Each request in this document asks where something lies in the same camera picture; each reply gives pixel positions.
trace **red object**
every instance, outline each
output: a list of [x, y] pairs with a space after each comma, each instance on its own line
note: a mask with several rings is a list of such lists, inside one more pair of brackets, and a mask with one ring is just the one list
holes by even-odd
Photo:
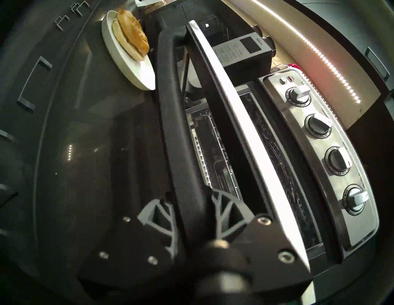
[[289, 66], [289, 67], [296, 68], [296, 69], [302, 71], [301, 68], [299, 67], [299, 65], [297, 65], [296, 63], [291, 63], [291, 64], [289, 64], [288, 66]]

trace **dark countertop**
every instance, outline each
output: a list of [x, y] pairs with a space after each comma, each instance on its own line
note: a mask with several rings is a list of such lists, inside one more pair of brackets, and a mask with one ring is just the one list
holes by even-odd
[[[126, 79], [102, 39], [104, 14], [124, 3], [91, 5], [93, 12], [64, 63], [43, 123], [36, 196], [24, 212], [35, 218], [36, 228], [30, 226], [34, 220], [25, 227], [15, 221], [7, 228], [20, 234], [7, 241], [10, 256], [17, 247], [24, 258], [29, 248], [23, 250], [17, 241], [33, 243], [35, 231], [37, 259], [28, 259], [25, 270], [78, 303], [91, 301], [76, 273], [98, 240], [125, 214], [137, 221], [141, 209], [170, 186], [154, 92], [141, 91]], [[17, 209], [10, 202], [3, 216]], [[16, 258], [21, 267], [20, 261], [26, 259]]]

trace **silver knob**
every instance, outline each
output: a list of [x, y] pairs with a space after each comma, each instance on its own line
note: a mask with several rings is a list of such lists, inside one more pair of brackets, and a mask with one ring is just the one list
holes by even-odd
[[346, 205], [353, 212], [358, 212], [362, 209], [362, 205], [369, 199], [367, 191], [362, 191], [358, 187], [352, 188], [346, 195]]
[[330, 128], [333, 122], [327, 118], [325, 115], [320, 113], [315, 113], [309, 120], [308, 120], [308, 127], [312, 132], [317, 135], [325, 135], [330, 131]]
[[333, 169], [344, 172], [352, 166], [350, 156], [344, 147], [336, 148], [330, 152], [328, 161]]
[[310, 89], [307, 85], [295, 87], [289, 91], [290, 99], [297, 104], [305, 104], [309, 100]]

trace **stainless steel control panel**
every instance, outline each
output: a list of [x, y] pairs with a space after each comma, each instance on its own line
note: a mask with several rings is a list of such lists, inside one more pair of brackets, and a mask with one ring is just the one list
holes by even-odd
[[346, 258], [379, 227], [375, 199], [362, 163], [336, 116], [301, 71], [287, 68], [259, 81], [314, 172]]

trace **cabinet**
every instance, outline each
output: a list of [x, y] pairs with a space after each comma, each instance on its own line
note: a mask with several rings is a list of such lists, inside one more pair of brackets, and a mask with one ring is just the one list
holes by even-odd
[[297, 0], [337, 29], [365, 56], [385, 82], [394, 89], [394, 63], [367, 21], [344, 0]]

